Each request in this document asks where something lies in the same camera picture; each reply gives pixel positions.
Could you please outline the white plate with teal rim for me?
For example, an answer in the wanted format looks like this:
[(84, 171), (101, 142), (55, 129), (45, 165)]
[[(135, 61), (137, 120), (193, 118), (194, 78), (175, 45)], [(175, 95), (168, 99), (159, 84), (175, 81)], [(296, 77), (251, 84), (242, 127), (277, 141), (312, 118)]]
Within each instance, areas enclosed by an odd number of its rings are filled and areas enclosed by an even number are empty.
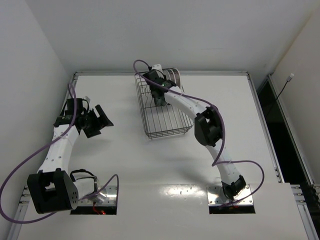
[(169, 72), (168, 72), (166, 69), (163, 70), (163, 73), (164, 73), (164, 75), (166, 76), (166, 79), (167, 79), (167, 80), (170, 80), (170, 79), (171, 79), (170, 74), (169, 74)]

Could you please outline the metal base plate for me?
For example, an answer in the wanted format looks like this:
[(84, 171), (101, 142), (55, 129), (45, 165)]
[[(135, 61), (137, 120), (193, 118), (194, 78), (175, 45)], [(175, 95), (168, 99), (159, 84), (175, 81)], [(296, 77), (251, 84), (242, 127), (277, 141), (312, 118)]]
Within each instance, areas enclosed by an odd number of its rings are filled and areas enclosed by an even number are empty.
[(230, 200), (224, 194), (221, 185), (210, 185), (207, 187), (207, 199), (210, 207), (218, 206), (253, 206), (254, 201), (249, 185), (246, 185), (234, 198)]
[(97, 196), (81, 199), (78, 206), (92, 206), (95, 203), (98, 207), (115, 207), (117, 205), (117, 190), (116, 185), (107, 186)]

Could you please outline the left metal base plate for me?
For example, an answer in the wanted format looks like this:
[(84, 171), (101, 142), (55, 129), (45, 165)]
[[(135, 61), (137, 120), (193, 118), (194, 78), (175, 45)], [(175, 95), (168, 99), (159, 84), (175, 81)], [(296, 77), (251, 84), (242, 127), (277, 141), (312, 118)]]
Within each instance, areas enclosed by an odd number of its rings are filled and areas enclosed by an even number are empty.
[(92, 206), (95, 203), (98, 207), (115, 207), (117, 205), (117, 190), (116, 185), (107, 186), (97, 196), (81, 199), (78, 206)]

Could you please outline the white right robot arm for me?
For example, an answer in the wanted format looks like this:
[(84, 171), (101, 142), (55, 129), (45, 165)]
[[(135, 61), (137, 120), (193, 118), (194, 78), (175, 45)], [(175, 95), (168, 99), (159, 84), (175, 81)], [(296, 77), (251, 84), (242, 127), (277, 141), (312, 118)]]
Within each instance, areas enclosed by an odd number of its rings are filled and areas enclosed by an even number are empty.
[(212, 165), (218, 167), (225, 197), (234, 200), (246, 182), (225, 150), (225, 125), (218, 109), (203, 99), (186, 95), (159, 70), (152, 69), (141, 77), (156, 101), (172, 105), (192, 119), (196, 140), (210, 152)]

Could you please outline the green red rimmed plate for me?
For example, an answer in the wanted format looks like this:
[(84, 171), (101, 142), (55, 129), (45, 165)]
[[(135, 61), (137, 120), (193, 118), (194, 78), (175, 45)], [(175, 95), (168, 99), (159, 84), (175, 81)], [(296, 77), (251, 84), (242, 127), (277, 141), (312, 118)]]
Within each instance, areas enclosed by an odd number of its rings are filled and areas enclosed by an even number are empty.
[(180, 72), (178, 71), (177, 68), (172, 69), (175, 75), (175, 84), (180, 88), (181, 87), (181, 76)]
[(176, 83), (176, 77), (175, 77), (174, 71), (171, 68), (169, 68), (167, 71), (168, 71), (170, 80), (172, 82)]

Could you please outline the aluminium frame rail right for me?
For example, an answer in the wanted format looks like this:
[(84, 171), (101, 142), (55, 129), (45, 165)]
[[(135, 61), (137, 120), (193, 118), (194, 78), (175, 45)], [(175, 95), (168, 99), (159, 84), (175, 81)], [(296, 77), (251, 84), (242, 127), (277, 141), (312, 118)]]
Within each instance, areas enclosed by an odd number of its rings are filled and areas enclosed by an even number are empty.
[(272, 76), (266, 77), (264, 87), (269, 88), (270, 102), (263, 106), (263, 115), (283, 178), (294, 190), (301, 191), (301, 199), (297, 201), (298, 209), (302, 213), (302, 220), (306, 222), (308, 235), (316, 240), (320, 238), (320, 186), (312, 178), (281, 103), (280, 96), (288, 83), (286, 80), (281, 90), (277, 91)]

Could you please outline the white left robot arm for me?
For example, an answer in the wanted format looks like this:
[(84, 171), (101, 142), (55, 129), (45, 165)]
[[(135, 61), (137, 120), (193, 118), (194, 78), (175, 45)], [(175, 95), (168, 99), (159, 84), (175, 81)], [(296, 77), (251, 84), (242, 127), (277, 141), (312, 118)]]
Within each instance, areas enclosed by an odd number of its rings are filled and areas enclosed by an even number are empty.
[(67, 108), (56, 118), (53, 144), (37, 173), (27, 179), (27, 186), (39, 214), (75, 210), (83, 199), (101, 204), (106, 197), (98, 192), (98, 178), (92, 173), (76, 179), (68, 172), (73, 147), (84, 132), (87, 138), (101, 134), (105, 127), (113, 126), (102, 107), (85, 109), (82, 99), (66, 102)]

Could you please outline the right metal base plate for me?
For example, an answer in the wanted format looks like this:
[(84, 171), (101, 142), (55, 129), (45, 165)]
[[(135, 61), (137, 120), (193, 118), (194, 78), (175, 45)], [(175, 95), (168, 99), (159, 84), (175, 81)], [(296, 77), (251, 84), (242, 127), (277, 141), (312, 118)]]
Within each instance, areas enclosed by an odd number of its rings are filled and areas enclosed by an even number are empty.
[(249, 185), (246, 185), (234, 198), (230, 200), (224, 194), (221, 185), (210, 185), (207, 187), (207, 199), (210, 207), (218, 206), (253, 206), (254, 201)]

